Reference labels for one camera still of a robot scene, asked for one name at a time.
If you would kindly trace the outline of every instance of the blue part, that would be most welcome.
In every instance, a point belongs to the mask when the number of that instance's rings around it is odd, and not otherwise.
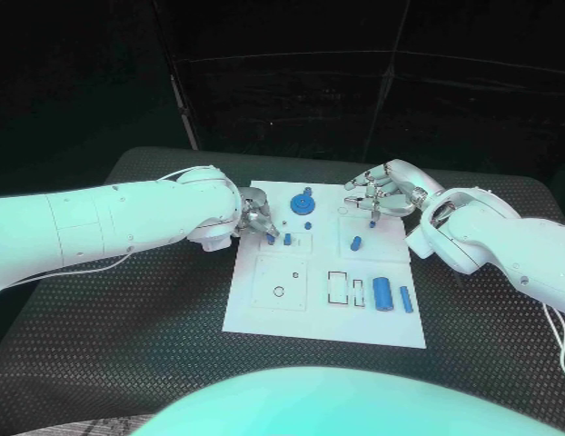
[[[403,296],[404,311],[407,313],[413,313],[414,307],[411,306],[410,290],[407,289],[407,286],[401,286],[401,296]]]
[[[375,288],[377,310],[381,312],[394,310],[394,301],[391,300],[390,280],[385,277],[377,277],[372,280]]]
[[[315,209],[316,200],[306,193],[299,193],[299,195],[292,198],[292,210],[299,215],[309,215]]]
[[[358,251],[361,247],[361,237],[355,236],[355,239],[352,240],[352,244],[351,244],[351,250],[355,252]]]

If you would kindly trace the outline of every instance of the white cable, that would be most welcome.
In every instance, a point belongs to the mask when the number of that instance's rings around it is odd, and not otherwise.
[[[126,261],[126,259],[133,255],[134,253],[126,254],[126,256],[121,257],[118,261],[116,261],[110,266],[104,268],[98,268],[97,270],[84,270],[84,271],[69,271],[69,272],[55,272],[53,274],[42,275],[40,277],[35,277],[33,279],[23,280],[22,282],[12,283],[9,287],[16,286],[17,284],[25,284],[29,282],[33,282],[35,280],[48,279],[49,277],[56,277],[58,275],[74,275],[74,274],[87,274],[87,273],[98,273],[101,271],[110,270],[114,268],[120,263]]]
[[[561,323],[563,339],[560,339],[559,329],[556,327],[554,320],[551,319],[551,315],[550,315],[548,310],[547,310],[547,305],[544,303],[543,303],[543,308],[544,308],[544,315],[546,315],[547,320],[548,320],[548,325],[551,326],[551,330],[554,331],[554,335],[556,335],[556,340],[559,341],[560,367],[561,367],[561,370],[564,371],[564,374],[565,374],[565,361],[564,361],[564,358],[565,358],[565,321],[564,321],[564,318],[561,317],[559,309],[556,309],[553,307],[551,309],[554,310],[556,315],[559,316],[559,319],[560,319],[560,323]]]
[[[165,175],[165,176],[157,180],[157,182],[159,182],[160,180],[165,180],[167,177],[172,177],[172,176],[176,175],[176,174],[185,173],[185,172],[188,172],[188,171],[191,171],[191,170],[204,170],[204,169],[208,169],[208,168],[214,168],[214,165],[201,165],[201,166],[193,166],[192,168],[185,168],[183,170],[180,170],[180,171],[175,171],[173,173]]]

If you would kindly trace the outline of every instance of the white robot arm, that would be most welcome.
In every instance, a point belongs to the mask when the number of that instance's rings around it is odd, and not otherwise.
[[[424,259],[437,253],[449,266],[472,274],[486,263],[515,288],[565,312],[565,225],[521,218],[512,206],[478,188],[446,190],[410,163],[394,160],[346,184],[368,186],[365,198],[346,202],[380,214],[423,211],[407,244]]]
[[[185,238],[215,251],[244,230],[279,236],[266,193],[237,188],[212,166],[176,181],[0,198],[0,291],[45,271]]]

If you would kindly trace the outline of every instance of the blue block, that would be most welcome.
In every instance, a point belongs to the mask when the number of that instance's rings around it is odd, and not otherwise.
[[[352,240],[352,244],[351,244],[351,250],[355,252],[358,251],[361,247],[361,237],[355,236],[355,239]]]
[[[401,296],[403,296],[404,311],[407,313],[413,313],[414,307],[411,305],[410,290],[407,289],[407,286],[401,286]]]
[[[375,304],[377,310],[381,312],[394,310],[394,301],[391,300],[390,280],[385,277],[377,277],[372,280],[375,288]]]

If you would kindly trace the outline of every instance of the black rubber mat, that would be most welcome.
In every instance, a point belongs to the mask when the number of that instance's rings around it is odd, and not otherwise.
[[[238,185],[251,179],[344,183],[368,166],[139,148],[108,181],[153,179],[196,164],[217,165]],[[530,178],[430,174],[446,187],[492,189],[524,216],[564,219]],[[406,219],[409,228],[417,217]],[[40,283],[0,346],[0,434],[153,413],[211,383],[292,365],[421,379],[565,430],[565,376],[541,304],[494,267],[465,276],[437,256],[423,261],[413,255],[429,345],[416,350],[222,332],[237,245],[205,253],[183,241],[139,253],[113,270]]]

